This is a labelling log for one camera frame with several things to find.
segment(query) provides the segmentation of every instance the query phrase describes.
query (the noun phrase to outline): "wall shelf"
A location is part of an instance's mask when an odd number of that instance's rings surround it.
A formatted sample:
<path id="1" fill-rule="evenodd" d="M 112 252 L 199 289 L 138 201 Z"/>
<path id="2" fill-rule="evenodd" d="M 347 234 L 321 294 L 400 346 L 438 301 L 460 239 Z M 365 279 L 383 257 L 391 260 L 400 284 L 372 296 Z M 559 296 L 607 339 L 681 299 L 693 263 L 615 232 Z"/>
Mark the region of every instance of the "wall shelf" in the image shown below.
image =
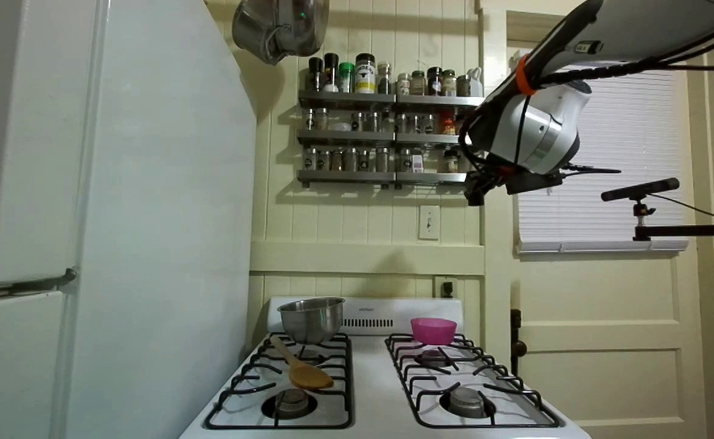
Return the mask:
<path id="1" fill-rule="evenodd" d="M 321 129 L 299 129 L 297 140 L 305 146 L 313 144 L 352 144 L 352 146 L 375 146 L 395 140 L 393 131 L 321 131 Z"/>
<path id="2" fill-rule="evenodd" d="M 297 180 L 303 185 L 309 183 L 370 183 L 370 185 L 463 185 L 466 167 L 460 173 L 442 173 L 438 167 L 463 166 L 463 159 L 448 155 L 452 146 L 458 146 L 458 133 L 422 133 L 422 131 L 395 131 L 391 120 L 400 120 L 400 115 L 452 115 L 452 109 L 473 109 L 482 105 L 482 98 L 448 98 L 448 95 L 356 95 L 356 93 L 299 93 L 299 106 L 309 109 L 308 116 L 314 116 L 313 106 L 327 106 L 328 115 L 336 111 L 342 123 L 342 111 L 361 111 L 361 109 L 381 109 L 381 127 L 391 127 L 391 131 L 369 131 L 370 122 L 365 122 L 365 131 L 333 131 L 333 129 L 309 129 L 303 127 L 297 131 L 297 140 L 305 149 L 305 167 L 297 170 Z M 342 154 L 342 146 L 359 146 L 359 154 L 365 154 L 370 163 L 369 170 L 328 170 L 328 160 L 320 160 L 318 155 L 324 150 Z M 383 149 L 383 166 L 375 166 L 378 149 Z"/>
<path id="3" fill-rule="evenodd" d="M 378 185 L 463 185 L 466 173 L 370 173 L 370 170 L 299 170 L 297 180 L 309 183 L 378 183 Z"/>

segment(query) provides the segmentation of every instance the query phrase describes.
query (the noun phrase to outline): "window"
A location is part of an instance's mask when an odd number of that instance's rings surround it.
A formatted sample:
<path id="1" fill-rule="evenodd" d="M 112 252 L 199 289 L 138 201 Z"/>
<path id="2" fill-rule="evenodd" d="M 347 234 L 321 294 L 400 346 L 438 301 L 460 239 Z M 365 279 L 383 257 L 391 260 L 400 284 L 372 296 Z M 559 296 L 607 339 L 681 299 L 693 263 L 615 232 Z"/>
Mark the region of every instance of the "window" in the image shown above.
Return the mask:
<path id="1" fill-rule="evenodd" d="M 519 252 L 681 250 L 688 239 L 632 240 L 632 199 L 601 201 L 600 191 L 675 174 L 684 196 L 688 106 L 683 72 L 642 72 L 592 81 L 579 115 L 579 154 L 572 163 L 621 167 L 620 174 L 575 174 L 554 189 L 516 196 Z M 648 224 L 690 222 L 683 206 L 646 196 Z"/>

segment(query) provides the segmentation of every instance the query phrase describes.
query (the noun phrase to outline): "electrical outlet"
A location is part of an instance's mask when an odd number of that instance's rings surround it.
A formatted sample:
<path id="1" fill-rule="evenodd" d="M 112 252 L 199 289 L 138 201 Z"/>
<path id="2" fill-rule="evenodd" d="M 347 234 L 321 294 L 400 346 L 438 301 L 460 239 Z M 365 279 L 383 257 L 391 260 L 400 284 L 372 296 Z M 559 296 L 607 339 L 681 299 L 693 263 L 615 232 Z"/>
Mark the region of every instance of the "electrical outlet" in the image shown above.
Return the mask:
<path id="1" fill-rule="evenodd" d="M 438 239 L 438 204 L 422 204 L 419 210 L 419 239 L 436 240 Z"/>
<path id="2" fill-rule="evenodd" d="M 434 296 L 458 296 L 456 277 L 434 277 Z"/>

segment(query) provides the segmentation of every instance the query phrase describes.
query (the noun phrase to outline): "refrigerator door handle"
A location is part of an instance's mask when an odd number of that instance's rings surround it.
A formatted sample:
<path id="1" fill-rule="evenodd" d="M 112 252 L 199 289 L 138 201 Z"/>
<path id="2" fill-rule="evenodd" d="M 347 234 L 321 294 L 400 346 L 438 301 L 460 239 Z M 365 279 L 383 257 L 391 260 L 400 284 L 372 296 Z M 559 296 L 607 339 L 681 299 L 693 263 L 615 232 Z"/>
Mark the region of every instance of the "refrigerator door handle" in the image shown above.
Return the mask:
<path id="1" fill-rule="evenodd" d="M 57 274 L 57 277 L 0 283 L 0 294 L 14 294 L 14 293 L 28 293 L 28 289 L 58 289 L 76 277 L 77 277 L 77 268 L 67 268 L 63 274 Z"/>

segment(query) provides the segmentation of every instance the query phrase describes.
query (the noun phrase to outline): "white refrigerator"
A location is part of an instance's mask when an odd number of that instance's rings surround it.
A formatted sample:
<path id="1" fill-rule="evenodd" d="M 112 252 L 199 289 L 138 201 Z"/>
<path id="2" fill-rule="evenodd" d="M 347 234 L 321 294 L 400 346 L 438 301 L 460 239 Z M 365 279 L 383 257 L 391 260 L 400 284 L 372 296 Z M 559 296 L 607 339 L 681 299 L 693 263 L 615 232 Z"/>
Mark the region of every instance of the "white refrigerator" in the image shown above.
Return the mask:
<path id="1" fill-rule="evenodd" d="M 253 140 L 199 0 L 0 0 L 0 439 L 203 410 L 247 341 Z"/>

